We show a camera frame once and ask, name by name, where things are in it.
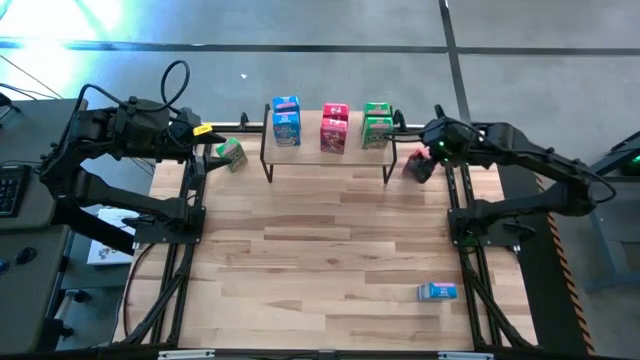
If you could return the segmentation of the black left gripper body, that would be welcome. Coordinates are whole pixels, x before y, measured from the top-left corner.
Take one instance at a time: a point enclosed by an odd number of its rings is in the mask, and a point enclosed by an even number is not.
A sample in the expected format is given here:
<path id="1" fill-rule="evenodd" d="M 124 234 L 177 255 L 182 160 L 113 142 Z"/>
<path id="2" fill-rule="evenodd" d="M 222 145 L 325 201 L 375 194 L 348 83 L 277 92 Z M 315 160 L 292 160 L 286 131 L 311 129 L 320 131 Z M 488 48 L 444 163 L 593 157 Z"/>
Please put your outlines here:
<path id="1" fill-rule="evenodd" d="M 197 190 L 206 178 L 203 156 L 196 154 L 197 136 L 213 131 L 211 124 L 203 124 L 199 115 L 190 108 L 178 110 L 169 126 L 169 138 L 180 148 L 186 149 L 187 157 L 187 186 L 189 190 Z"/>

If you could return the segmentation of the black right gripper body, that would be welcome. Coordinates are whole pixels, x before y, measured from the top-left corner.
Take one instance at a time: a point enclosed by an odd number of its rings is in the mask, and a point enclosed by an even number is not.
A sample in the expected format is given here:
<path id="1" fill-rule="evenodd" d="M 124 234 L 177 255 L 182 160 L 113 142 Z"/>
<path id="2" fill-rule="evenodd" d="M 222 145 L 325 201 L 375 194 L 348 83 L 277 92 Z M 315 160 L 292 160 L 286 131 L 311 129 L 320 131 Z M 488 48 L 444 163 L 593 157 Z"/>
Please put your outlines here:
<path id="1" fill-rule="evenodd" d="M 470 148 L 481 142 L 481 133 L 471 125 L 447 116 L 439 104 L 434 110 L 436 117 L 423 129 L 423 143 L 431 147 L 429 157 L 453 165 L 466 162 Z"/>

